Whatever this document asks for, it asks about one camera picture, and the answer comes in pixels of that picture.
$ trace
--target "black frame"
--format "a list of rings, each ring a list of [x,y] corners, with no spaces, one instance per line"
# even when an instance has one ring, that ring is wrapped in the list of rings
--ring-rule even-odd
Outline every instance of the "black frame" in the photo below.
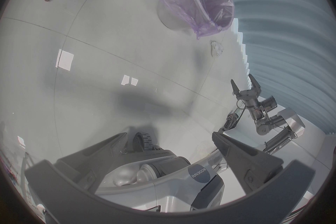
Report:
[[[9,0],[0,0],[0,17]],[[335,13],[336,0],[328,0]],[[0,196],[13,215],[24,223],[43,223],[19,195],[4,168],[0,165]],[[336,223],[336,165],[334,165],[318,193],[309,201],[302,212],[293,220],[299,223]]]

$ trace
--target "round blue logo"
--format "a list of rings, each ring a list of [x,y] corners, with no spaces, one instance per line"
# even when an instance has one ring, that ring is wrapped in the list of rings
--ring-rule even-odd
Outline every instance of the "round blue logo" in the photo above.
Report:
[[[190,176],[200,183],[208,183],[210,180],[210,174],[207,169],[199,164],[190,165],[188,167]]]

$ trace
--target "trash can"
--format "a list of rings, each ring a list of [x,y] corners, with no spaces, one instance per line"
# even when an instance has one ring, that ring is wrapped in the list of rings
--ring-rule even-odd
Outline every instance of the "trash can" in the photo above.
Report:
[[[197,39],[228,29],[233,21],[233,0],[159,0],[157,14],[170,29],[192,28]]]

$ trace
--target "robotic arm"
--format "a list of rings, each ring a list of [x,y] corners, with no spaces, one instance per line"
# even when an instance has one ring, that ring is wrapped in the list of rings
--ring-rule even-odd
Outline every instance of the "robotic arm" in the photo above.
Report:
[[[251,74],[249,74],[249,78],[252,83],[252,88],[250,90],[239,91],[233,79],[231,80],[231,85],[237,100],[242,100],[245,103],[246,108],[250,111],[251,117],[256,125],[257,133],[259,135],[265,135],[272,129],[277,127],[281,128],[281,125],[288,124],[274,138],[265,142],[265,149],[263,151],[273,154],[290,141],[303,134],[305,125],[291,108],[285,108],[275,116],[269,117],[268,112],[278,106],[274,97],[271,96],[262,102],[259,102],[258,97],[261,93],[261,87]]]

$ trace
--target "tile floor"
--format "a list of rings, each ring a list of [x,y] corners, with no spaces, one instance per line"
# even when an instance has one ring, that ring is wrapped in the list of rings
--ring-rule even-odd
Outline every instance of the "tile floor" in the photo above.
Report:
[[[237,31],[200,40],[172,31],[157,2],[11,0],[0,21],[7,149],[55,162],[114,134],[145,131],[191,163],[209,154],[212,132],[236,103],[230,79],[248,86]],[[224,47],[219,58],[211,41]],[[64,63],[66,53],[73,57]]]

